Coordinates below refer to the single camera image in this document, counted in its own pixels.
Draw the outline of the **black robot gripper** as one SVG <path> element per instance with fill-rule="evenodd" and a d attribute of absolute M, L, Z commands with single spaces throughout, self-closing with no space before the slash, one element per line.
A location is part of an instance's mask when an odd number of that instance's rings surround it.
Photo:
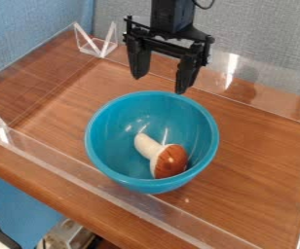
<path fill-rule="evenodd" d="M 208 10 L 196 0 L 151 0 L 150 17 L 124 17 L 124 45 L 130 73 L 135 80 L 150 70 L 151 52 L 179 58 L 175 93 L 192 86 L 199 67 L 208 63 L 214 37 L 194 26 L 195 9 Z"/>

